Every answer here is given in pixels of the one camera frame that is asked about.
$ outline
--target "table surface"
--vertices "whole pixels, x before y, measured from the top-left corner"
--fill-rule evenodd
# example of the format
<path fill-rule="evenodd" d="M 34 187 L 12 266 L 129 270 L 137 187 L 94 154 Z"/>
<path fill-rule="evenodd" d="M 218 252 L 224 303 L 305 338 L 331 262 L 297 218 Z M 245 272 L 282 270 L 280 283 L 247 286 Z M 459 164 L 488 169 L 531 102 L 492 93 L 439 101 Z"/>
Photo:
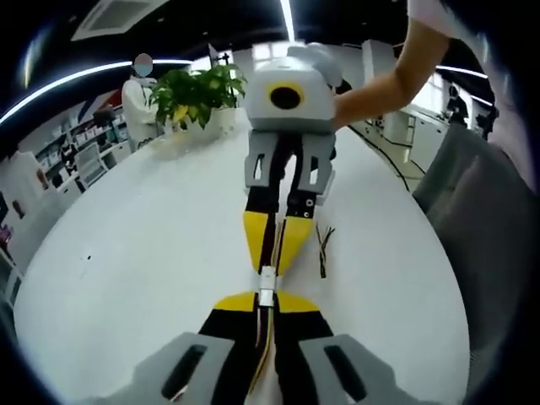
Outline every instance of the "table surface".
<path fill-rule="evenodd" d="M 241 219 L 249 124 L 239 117 L 233 134 L 204 148 L 158 139 L 131 155 L 36 253 L 15 326 L 63 400 L 117 391 L 150 354 L 198 331 L 218 300 L 257 288 Z M 467 387 L 467 318 L 446 254 L 400 179 L 358 136 L 340 130 L 336 148 L 336 177 L 316 213 L 336 228 L 328 277 L 319 276 L 312 238 L 282 288 L 318 304 L 334 333 L 389 364 L 410 395 L 457 403 Z M 291 178 L 289 165 L 282 201 Z M 271 360 L 251 398 L 280 403 Z"/>

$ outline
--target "ceiling light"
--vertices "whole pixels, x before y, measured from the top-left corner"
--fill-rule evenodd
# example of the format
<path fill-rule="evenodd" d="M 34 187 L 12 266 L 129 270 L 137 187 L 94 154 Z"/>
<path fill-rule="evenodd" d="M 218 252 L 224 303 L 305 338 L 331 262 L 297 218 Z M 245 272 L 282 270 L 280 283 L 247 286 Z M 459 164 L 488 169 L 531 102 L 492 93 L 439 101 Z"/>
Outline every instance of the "ceiling light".
<path fill-rule="evenodd" d="M 295 42 L 294 39 L 294 26 L 293 26 L 293 13 L 290 10 L 289 0 L 280 0 L 281 10 L 283 11 L 283 18 L 285 19 L 285 26 L 287 27 L 287 36 L 289 42 Z"/>
<path fill-rule="evenodd" d="M 156 65 L 161 65 L 161 64 L 191 65 L 192 64 L 192 61 L 184 61 L 181 59 L 154 59 L 153 62 Z M 55 82 L 52 82 L 46 86 L 43 86 L 41 89 L 36 90 L 34 93 L 29 95 L 28 97 L 25 97 L 24 99 L 22 99 L 19 103 L 17 103 L 14 107 L 12 107 L 8 112 L 6 112 L 2 116 L 2 118 L 0 118 L 0 125 L 2 125 L 10 116 L 14 115 L 17 111 L 21 110 L 23 107 L 31 103 L 33 100 L 45 94 L 47 91 L 50 91 L 52 89 L 55 89 L 58 86 L 61 86 L 62 84 L 71 82 L 72 80 L 75 80 L 76 78 L 82 78 L 84 76 L 88 76 L 89 74 L 104 72 L 105 70 L 111 70 L 115 68 L 124 68 L 131 65 L 132 65 L 131 62 L 109 63 L 108 65 L 92 67 L 91 69 L 85 69 L 81 72 L 70 74 L 69 76 L 66 76 L 65 78 L 60 78 Z"/>
<path fill-rule="evenodd" d="M 438 66 L 437 69 L 439 69 L 439 70 L 448 70 L 450 72 L 470 74 L 472 76 L 476 76 L 477 78 L 488 78 L 487 74 L 474 72 L 473 70 L 468 70 L 468 69 L 461 69 L 460 67 Z"/>
<path fill-rule="evenodd" d="M 479 103 L 482 103 L 482 104 L 485 104 L 485 105 L 489 105 L 490 107 L 493 107 L 493 103 L 490 103 L 489 101 L 486 101 L 484 99 L 481 99 L 480 97 L 477 97 L 476 95 L 472 95 L 471 94 L 471 98 L 473 100 L 476 100 L 478 101 Z"/>

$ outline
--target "human arm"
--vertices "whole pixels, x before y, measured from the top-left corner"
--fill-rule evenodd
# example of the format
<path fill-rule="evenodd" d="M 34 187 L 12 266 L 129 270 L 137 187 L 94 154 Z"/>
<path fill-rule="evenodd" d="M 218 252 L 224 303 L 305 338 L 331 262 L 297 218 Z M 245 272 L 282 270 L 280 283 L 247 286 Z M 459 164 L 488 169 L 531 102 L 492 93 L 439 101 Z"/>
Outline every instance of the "human arm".
<path fill-rule="evenodd" d="M 336 96 L 336 127 L 384 115 L 408 105 L 435 71 L 450 38 L 409 19 L 407 38 L 394 69 L 362 89 Z"/>

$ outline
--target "ceiling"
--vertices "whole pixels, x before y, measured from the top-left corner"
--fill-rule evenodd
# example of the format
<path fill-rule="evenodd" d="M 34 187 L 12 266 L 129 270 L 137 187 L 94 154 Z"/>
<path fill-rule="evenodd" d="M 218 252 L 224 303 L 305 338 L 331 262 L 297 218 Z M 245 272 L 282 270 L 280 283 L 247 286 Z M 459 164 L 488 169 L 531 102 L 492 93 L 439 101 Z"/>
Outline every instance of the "ceiling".
<path fill-rule="evenodd" d="M 170 0 L 124 34 L 71 41 L 96 3 L 97 0 L 9 2 L 15 21 L 13 25 L 0 27 L 2 37 L 10 41 L 4 47 L 0 67 L 1 116 L 36 89 L 85 68 L 129 61 L 143 52 L 154 58 L 196 59 L 206 56 L 209 42 L 218 50 L 238 50 L 287 37 L 279 0 Z M 305 41 L 360 45 L 374 38 L 399 44 L 405 37 L 406 0 L 290 0 L 290 3 L 296 37 Z M 32 62 L 24 64 L 31 43 Z M 452 43 L 444 64 L 481 71 L 473 54 L 458 41 Z M 156 68 L 158 76 L 160 69 L 165 71 L 166 67 Z M 120 88 L 127 75 L 127 68 L 113 69 L 47 93 L 0 126 L 0 143 L 5 137 L 23 138 L 69 106 Z M 472 94 L 493 99 L 486 80 L 454 73 L 445 75 Z"/>

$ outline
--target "black cable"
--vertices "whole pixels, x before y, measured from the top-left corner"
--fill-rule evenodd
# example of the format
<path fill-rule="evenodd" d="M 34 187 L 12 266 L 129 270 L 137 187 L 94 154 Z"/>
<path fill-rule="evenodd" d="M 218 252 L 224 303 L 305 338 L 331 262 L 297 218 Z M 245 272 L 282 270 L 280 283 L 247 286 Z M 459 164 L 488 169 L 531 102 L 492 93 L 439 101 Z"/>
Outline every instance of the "black cable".
<path fill-rule="evenodd" d="M 324 240 L 322 240 L 321 232 L 319 231 L 319 224 L 315 226 L 317 240 L 319 241 L 319 265 L 321 267 L 321 278 L 327 277 L 327 244 L 330 240 L 330 236 L 332 236 L 335 230 L 335 228 L 329 226 L 327 228 L 327 234 L 325 235 Z"/>
<path fill-rule="evenodd" d="M 407 184 L 407 180 L 405 180 L 405 176 L 403 175 L 403 173 L 397 168 L 396 164 L 393 162 L 392 159 L 390 159 L 390 156 L 388 156 L 386 154 L 386 152 L 384 150 L 382 150 L 381 148 L 379 148 L 377 145 L 375 145 L 374 143 L 372 143 L 368 138 L 366 138 L 362 132 L 360 132 L 358 129 L 352 127 L 352 126 L 348 126 L 354 133 L 356 133 L 359 137 L 361 137 L 362 139 L 364 139 L 372 148 L 375 148 L 377 149 L 379 152 L 381 152 L 384 157 L 386 158 L 386 160 L 388 160 L 390 162 L 390 164 L 392 165 L 392 167 L 396 170 L 397 174 L 402 178 L 403 180 L 403 184 L 405 185 L 405 188 L 407 189 L 408 192 L 411 192 L 410 188 L 408 188 L 408 184 Z"/>

